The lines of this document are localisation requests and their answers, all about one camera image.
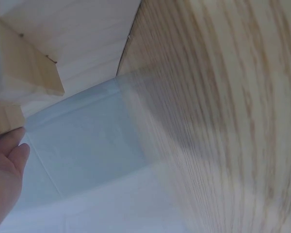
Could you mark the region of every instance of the wooden edge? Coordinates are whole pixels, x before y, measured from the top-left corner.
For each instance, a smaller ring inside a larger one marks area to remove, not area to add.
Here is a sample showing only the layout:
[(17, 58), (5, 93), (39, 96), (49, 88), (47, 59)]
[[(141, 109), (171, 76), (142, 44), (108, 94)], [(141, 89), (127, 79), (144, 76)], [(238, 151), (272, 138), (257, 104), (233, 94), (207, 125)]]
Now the wooden edge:
[(0, 56), (4, 80), (0, 100), (23, 104), (64, 95), (56, 64), (1, 21)]
[(0, 105), (0, 134), (23, 127), (25, 117), (19, 105)]

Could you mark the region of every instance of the blurred wooden surface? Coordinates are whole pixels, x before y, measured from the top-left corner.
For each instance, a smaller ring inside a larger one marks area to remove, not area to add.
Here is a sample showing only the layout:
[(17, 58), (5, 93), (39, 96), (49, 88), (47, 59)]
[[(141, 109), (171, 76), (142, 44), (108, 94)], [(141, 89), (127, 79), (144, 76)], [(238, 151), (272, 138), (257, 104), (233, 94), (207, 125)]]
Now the blurred wooden surface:
[(144, 0), (118, 82), (197, 233), (291, 233), (291, 0)]

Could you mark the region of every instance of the white surface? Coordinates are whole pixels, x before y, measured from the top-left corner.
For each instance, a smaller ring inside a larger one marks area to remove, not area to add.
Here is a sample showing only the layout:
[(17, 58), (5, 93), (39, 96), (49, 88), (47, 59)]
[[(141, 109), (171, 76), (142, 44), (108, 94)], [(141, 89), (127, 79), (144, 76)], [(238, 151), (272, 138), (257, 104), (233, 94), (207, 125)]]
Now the white surface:
[(14, 212), (0, 233), (187, 233), (150, 167), (34, 210)]
[(28, 119), (23, 192), (0, 233), (183, 233), (114, 80)]

